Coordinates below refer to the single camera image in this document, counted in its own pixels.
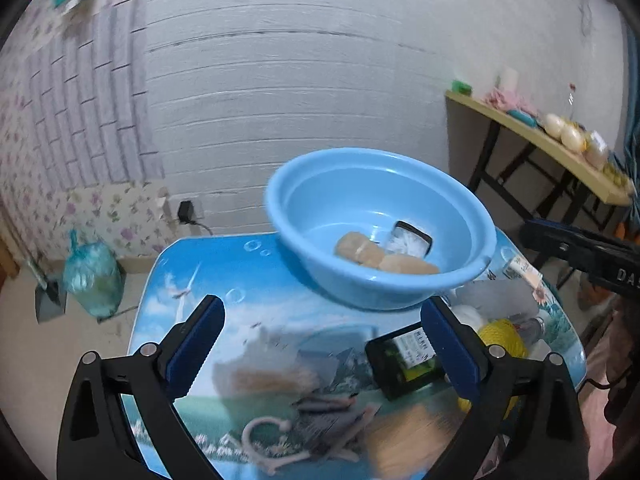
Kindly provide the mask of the cream round objects on shelf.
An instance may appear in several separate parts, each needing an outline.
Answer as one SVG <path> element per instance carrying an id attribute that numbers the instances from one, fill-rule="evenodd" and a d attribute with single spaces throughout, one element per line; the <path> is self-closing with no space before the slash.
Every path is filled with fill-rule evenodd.
<path id="1" fill-rule="evenodd" d="M 548 136 L 560 142 L 564 148 L 574 154 L 582 154 L 588 148 L 582 129 L 561 116 L 545 114 L 541 118 L 541 127 Z"/>

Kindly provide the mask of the beige bread pieces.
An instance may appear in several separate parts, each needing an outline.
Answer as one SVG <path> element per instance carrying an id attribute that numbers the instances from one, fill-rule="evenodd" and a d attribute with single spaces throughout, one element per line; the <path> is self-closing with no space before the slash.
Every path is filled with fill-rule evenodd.
<path id="1" fill-rule="evenodd" d="M 343 235 L 334 247 L 334 254 L 358 266 L 393 274 L 433 275 L 439 268 L 415 256 L 393 254 L 358 232 Z"/>

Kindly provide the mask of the green small box on shelf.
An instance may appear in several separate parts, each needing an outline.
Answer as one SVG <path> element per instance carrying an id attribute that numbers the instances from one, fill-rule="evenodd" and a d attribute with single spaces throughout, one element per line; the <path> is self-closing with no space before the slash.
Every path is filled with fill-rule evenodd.
<path id="1" fill-rule="evenodd" d="M 462 96 L 472 96 L 473 87 L 464 81 L 455 79 L 451 81 L 451 91 L 462 94 Z"/>

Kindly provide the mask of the green knotted trash bag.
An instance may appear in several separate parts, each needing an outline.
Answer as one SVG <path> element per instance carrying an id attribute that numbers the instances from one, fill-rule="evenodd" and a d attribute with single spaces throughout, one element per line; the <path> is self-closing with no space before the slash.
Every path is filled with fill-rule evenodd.
<path id="1" fill-rule="evenodd" d="M 124 296 L 125 273 L 111 248 L 100 240 L 80 244 L 76 230 L 70 231 L 62 281 L 66 292 L 97 320 L 114 316 Z"/>

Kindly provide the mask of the blue plastic basin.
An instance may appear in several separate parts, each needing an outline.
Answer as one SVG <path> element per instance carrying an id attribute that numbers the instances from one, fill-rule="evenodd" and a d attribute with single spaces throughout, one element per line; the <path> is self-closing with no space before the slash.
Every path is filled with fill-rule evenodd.
<path id="1" fill-rule="evenodd" d="M 463 184 L 425 162 L 370 148 L 332 148 L 280 167 L 265 190 L 265 210 L 280 241 L 310 278 L 342 304 L 401 310 L 478 278 L 497 246 L 490 214 Z M 431 237 L 433 275 L 368 269 L 335 255 L 359 232 L 387 242 L 406 222 Z"/>

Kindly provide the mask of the white plastic hook hanger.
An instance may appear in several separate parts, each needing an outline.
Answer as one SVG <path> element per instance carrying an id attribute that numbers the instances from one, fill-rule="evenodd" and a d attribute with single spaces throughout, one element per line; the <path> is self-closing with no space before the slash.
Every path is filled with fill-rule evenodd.
<path id="1" fill-rule="evenodd" d="M 312 457 L 309 452 L 303 449 L 292 430 L 293 422 L 297 416 L 295 408 L 291 418 L 260 416 L 250 420 L 241 432 L 241 450 L 251 463 L 270 476 L 288 465 L 308 462 L 308 460 L 312 462 L 344 460 L 356 463 L 359 460 L 363 435 L 381 408 L 378 403 L 361 404 L 358 400 L 357 406 L 358 408 L 370 408 L 373 416 L 360 434 L 347 445 L 346 450 L 337 456 Z"/>

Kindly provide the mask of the cotton swab plastic bag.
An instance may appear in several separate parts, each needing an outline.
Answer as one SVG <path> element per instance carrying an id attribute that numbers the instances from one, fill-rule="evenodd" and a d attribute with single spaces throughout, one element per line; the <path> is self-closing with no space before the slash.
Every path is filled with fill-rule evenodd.
<path id="1" fill-rule="evenodd" d="M 329 387 L 340 361 L 331 353 L 300 350 L 296 334 L 259 326 L 236 358 L 215 362 L 212 383 L 218 396 L 263 393 L 308 394 Z"/>

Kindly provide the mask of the crumpled snack wrapper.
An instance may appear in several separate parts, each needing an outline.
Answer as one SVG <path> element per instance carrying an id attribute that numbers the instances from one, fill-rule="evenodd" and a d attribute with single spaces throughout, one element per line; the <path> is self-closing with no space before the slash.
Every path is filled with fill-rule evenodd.
<path id="1" fill-rule="evenodd" d="M 357 395 L 303 396 L 292 404 L 297 413 L 293 434 L 312 457 L 337 456 L 371 421 L 370 408 L 358 408 Z"/>

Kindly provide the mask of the black green packaged box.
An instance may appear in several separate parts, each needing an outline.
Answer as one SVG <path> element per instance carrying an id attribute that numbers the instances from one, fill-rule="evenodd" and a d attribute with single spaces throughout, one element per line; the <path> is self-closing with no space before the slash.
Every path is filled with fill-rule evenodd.
<path id="1" fill-rule="evenodd" d="M 369 340 L 364 346 L 375 385 L 395 401 L 445 376 L 420 323 Z"/>

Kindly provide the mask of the yellow mesh bag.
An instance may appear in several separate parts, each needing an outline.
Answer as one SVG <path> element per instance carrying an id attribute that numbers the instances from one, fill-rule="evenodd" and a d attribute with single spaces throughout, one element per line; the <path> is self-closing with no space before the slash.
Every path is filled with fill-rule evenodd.
<path id="1" fill-rule="evenodd" d="M 506 350 L 506 353 L 509 353 L 509 356 L 520 359 L 528 358 L 528 350 L 524 340 L 515 326 L 506 318 L 500 318 L 500 320 L 492 322 L 481 322 L 480 327 L 473 327 L 473 330 L 486 347 L 492 344 L 498 344 L 498 346 Z M 519 400 L 519 396 L 510 397 L 510 402 L 506 408 L 506 414 L 503 415 L 503 420 L 508 418 Z M 459 396 L 458 408 L 460 408 L 464 414 L 468 414 L 472 408 L 472 401 Z"/>

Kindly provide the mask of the translucent plastic storage case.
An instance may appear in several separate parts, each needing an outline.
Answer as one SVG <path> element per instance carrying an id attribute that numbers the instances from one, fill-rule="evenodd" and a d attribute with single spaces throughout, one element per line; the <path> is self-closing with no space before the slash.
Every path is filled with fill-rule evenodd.
<path id="1" fill-rule="evenodd" d="M 474 281 L 449 293 L 452 306 L 470 306 L 484 318 L 521 323 L 538 314 L 533 289 L 523 280 Z"/>

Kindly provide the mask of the black wall charger plug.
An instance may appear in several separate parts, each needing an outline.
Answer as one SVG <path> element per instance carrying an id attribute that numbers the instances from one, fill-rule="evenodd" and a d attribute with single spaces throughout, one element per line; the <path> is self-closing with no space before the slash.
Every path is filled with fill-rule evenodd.
<path id="1" fill-rule="evenodd" d="M 196 215 L 194 205 L 190 200 L 182 200 L 177 211 L 177 218 L 181 224 L 195 224 Z"/>

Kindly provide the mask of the clear box of toothpicks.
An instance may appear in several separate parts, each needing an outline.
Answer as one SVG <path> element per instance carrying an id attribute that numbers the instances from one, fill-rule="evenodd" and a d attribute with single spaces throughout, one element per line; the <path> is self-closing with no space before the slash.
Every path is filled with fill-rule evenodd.
<path id="1" fill-rule="evenodd" d="M 465 412 L 413 404 L 399 412 L 376 416 L 364 443 L 377 479 L 409 479 L 427 472 L 446 450 Z"/>

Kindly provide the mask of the black white packet in basin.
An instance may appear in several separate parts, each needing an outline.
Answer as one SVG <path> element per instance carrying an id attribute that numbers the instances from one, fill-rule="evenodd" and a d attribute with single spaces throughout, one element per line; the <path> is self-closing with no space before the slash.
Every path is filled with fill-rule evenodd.
<path id="1" fill-rule="evenodd" d="M 386 252 L 425 259 L 433 246 L 433 239 L 405 221 L 397 221 L 383 245 Z"/>

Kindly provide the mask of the wooden side table black legs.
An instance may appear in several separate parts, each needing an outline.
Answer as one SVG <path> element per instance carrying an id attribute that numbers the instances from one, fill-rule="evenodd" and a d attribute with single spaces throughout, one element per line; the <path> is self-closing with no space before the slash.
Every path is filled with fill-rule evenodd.
<path id="1" fill-rule="evenodd" d="M 445 98 L 448 102 L 472 110 L 488 120 L 482 149 L 468 182 L 471 192 L 475 193 L 482 184 L 486 184 L 522 220 L 549 219 L 555 204 L 565 197 L 568 199 L 568 206 L 561 222 L 570 226 L 583 214 L 600 232 L 608 227 L 616 211 L 631 205 L 630 193 L 590 166 L 585 157 L 570 152 L 561 143 L 550 138 L 541 128 L 529 127 L 514 116 L 500 112 L 472 96 L 448 90 Z M 488 167 L 503 131 L 509 131 L 523 139 L 525 145 L 494 176 L 488 171 Z M 534 210 L 526 209 L 506 187 L 521 166 L 533 168 L 552 185 L 550 192 Z"/>

